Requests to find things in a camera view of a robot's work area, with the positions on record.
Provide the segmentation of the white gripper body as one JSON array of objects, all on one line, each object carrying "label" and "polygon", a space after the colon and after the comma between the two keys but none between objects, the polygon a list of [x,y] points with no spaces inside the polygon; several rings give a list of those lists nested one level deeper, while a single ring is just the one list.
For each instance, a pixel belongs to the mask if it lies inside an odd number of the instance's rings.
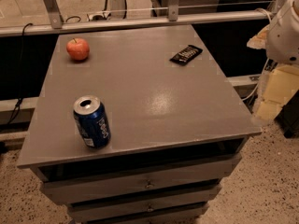
[{"label": "white gripper body", "polygon": [[270,73],[263,99],[284,106],[298,91],[299,66],[282,64]]}]

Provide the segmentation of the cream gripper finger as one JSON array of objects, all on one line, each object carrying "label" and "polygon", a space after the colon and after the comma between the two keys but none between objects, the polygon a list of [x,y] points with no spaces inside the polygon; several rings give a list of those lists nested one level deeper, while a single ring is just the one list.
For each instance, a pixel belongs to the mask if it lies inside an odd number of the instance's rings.
[{"label": "cream gripper finger", "polygon": [[274,120],[281,110],[282,106],[279,103],[272,101],[258,100],[253,107],[254,116],[264,121]]},{"label": "cream gripper finger", "polygon": [[248,42],[247,47],[251,49],[265,49],[269,26],[266,25],[257,35],[253,36]]}]

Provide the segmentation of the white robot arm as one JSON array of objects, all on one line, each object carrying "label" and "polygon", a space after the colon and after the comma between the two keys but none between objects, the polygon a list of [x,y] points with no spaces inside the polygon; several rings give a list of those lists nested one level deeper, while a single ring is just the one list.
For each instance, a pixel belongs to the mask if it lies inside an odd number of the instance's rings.
[{"label": "white robot arm", "polygon": [[287,0],[277,15],[247,46],[265,49],[266,57],[277,63],[260,78],[255,116],[274,119],[299,90],[299,0]]}]

